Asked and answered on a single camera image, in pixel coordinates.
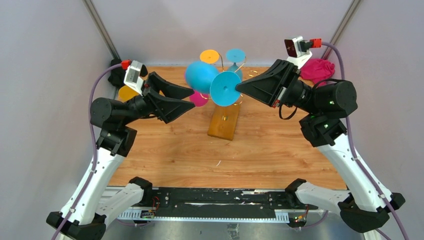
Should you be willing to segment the pink wine glass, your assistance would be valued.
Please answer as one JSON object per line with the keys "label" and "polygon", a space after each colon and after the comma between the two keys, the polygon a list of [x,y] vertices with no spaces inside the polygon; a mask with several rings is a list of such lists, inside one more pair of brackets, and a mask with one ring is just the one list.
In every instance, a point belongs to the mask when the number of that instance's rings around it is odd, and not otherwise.
{"label": "pink wine glass", "polygon": [[198,91],[194,91],[194,93],[189,96],[189,100],[194,103],[196,107],[202,107],[206,105],[209,101],[209,95],[208,94],[202,94]]}

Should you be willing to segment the blue wine glass front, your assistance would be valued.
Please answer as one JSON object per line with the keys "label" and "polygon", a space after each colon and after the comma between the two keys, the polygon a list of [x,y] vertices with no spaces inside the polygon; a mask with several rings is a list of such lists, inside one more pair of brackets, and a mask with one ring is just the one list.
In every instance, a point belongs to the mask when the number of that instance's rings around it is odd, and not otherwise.
{"label": "blue wine glass front", "polygon": [[203,61],[189,64],[184,79],[193,90],[207,94],[218,106],[228,107],[235,104],[242,94],[236,86],[242,82],[233,71],[219,71],[215,66]]}

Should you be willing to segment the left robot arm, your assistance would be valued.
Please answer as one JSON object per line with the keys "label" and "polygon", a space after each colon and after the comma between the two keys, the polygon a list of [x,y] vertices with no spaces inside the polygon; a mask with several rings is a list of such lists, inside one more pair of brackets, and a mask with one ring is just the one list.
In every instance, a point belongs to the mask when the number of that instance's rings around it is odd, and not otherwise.
{"label": "left robot arm", "polygon": [[101,197],[117,168],[128,156],[137,131],[129,124],[156,118],[170,123],[191,110],[188,101],[194,91],[166,81],[156,72],[128,71],[123,83],[136,95],[125,102],[99,97],[89,109],[90,127],[100,128],[92,139],[93,157],[74,194],[60,211],[51,212],[46,223],[73,240],[99,240],[108,226],[129,207],[139,204],[156,210],[160,201],[153,185],[141,177],[132,178],[118,193],[101,203]]}

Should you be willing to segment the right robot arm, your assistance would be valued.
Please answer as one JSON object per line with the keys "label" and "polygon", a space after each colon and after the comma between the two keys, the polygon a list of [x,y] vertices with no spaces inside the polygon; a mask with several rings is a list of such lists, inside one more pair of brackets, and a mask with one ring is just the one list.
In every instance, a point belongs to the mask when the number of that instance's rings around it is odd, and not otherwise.
{"label": "right robot arm", "polygon": [[296,65],[278,59],[264,73],[237,84],[236,90],[270,107],[305,111],[299,121],[304,138],[331,162],[346,184],[345,190],[332,190],[298,178],[285,188],[290,208],[316,206],[339,215],[352,230],[366,233],[381,228],[405,203],[402,194],[378,180],[352,145],[342,122],[358,107],[352,82],[331,79],[324,86],[310,86],[300,80]]}

